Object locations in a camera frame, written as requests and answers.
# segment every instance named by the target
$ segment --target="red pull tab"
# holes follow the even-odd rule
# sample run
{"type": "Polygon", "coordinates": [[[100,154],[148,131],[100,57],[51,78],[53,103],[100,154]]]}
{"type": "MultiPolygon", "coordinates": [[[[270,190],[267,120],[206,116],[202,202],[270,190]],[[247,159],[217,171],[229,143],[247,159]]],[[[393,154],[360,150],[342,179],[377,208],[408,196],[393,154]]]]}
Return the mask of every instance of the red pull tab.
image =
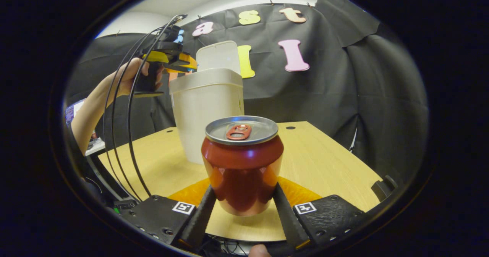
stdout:
{"type": "Polygon", "coordinates": [[[242,141],[242,140],[246,140],[249,137],[250,133],[251,133],[250,125],[237,124],[234,125],[233,128],[231,128],[227,132],[226,137],[232,141],[242,141]]]}

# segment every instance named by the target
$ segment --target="hand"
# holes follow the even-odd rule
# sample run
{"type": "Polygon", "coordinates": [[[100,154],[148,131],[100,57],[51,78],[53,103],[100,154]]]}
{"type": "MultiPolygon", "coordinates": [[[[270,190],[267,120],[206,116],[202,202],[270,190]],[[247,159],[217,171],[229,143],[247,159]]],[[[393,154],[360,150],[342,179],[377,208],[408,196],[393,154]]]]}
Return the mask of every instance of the hand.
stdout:
{"type": "MultiPolygon", "coordinates": [[[[134,77],[136,76],[136,72],[138,71],[139,66],[141,65],[142,62],[143,62],[143,60],[141,58],[137,58],[137,57],[133,58],[129,62],[129,66],[127,67],[126,73],[122,77],[121,85],[119,87],[119,91],[117,92],[118,97],[121,95],[129,95],[129,93],[131,93],[131,88],[133,86],[134,77]]],[[[127,63],[122,65],[120,67],[119,71],[117,71],[117,77],[115,78],[114,86],[112,87],[112,88],[114,88],[114,90],[115,90],[115,87],[117,86],[117,82],[119,81],[120,76],[122,75],[122,73],[124,72],[124,69],[126,68],[126,65],[127,65],[127,63]]],[[[148,62],[145,62],[143,68],[141,68],[141,74],[148,76],[149,67],[150,67],[150,64],[148,62]]],[[[158,89],[162,85],[162,83],[160,81],[161,81],[161,77],[163,76],[162,71],[164,69],[165,68],[163,66],[161,66],[157,71],[156,89],[158,89]]],[[[112,78],[114,78],[115,74],[116,74],[115,72],[110,74],[108,76],[108,78],[110,78],[112,80],[112,78]]]]}
{"type": "Polygon", "coordinates": [[[254,245],[248,254],[249,257],[271,257],[264,245],[254,245]]]}

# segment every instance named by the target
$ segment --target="can lid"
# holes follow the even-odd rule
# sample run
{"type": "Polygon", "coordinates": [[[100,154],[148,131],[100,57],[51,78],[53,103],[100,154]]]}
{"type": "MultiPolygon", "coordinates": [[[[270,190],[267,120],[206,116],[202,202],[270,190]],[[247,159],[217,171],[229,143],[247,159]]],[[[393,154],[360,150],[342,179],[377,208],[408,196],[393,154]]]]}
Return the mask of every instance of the can lid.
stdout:
{"type": "Polygon", "coordinates": [[[206,137],[227,145],[260,144],[273,139],[278,125],[261,116],[230,116],[209,123],[206,137]]]}

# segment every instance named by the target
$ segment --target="white plastic container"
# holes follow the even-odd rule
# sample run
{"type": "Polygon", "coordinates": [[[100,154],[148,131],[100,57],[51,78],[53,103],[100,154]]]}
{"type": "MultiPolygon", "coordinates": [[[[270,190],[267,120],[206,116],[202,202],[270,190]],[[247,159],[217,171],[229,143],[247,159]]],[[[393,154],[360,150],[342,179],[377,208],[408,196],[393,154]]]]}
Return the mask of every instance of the white plastic container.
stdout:
{"type": "Polygon", "coordinates": [[[206,126],[219,118],[245,114],[243,79],[239,72],[229,69],[239,71],[236,43],[228,41],[215,45],[219,46],[206,46],[197,52],[197,63],[202,63],[203,67],[199,66],[196,73],[173,79],[169,84],[173,115],[185,156],[188,161],[201,165],[206,126]],[[218,67],[221,68],[211,68],[220,61],[218,67]]]}

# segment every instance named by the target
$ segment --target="red can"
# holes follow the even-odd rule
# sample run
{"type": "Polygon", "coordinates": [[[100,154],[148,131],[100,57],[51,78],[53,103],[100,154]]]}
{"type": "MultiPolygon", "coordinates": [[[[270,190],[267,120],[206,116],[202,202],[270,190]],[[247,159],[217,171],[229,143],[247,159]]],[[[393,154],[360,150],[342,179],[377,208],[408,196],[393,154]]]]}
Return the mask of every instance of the red can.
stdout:
{"type": "Polygon", "coordinates": [[[277,184],[283,144],[278,125],[259,116],[232,116],[206,127],[202,157],[211,186],[227,212],[262,213],[277,184]]]}

